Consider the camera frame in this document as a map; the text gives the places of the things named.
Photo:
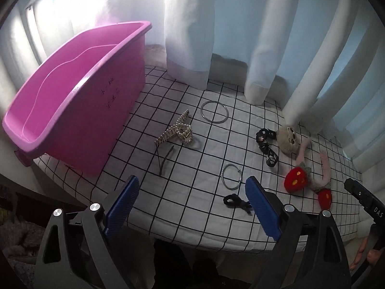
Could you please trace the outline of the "person's right hand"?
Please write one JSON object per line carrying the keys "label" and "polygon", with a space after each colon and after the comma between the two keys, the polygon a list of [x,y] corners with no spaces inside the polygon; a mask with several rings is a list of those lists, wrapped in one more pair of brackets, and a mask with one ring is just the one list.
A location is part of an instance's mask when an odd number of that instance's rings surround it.
{"label": "person's right hand", "polygon": [[[349,269],[351,271],[355,270],[355,268],[361,262],[361,259],[364,255],[364,250],[366,249],[366,246],[368,243],[368,239],[369,237],[367,236],[362,240],[361,245],[359,246],[358,252],[356,253],[355,259],[349,266]],[[383,253],[383,250],[371,249],[366,255],[366,260],[369,262],[370,265],[375,266],[377,264],[377,261],[379,261],[379,258],[381,257],[382,253]]]}

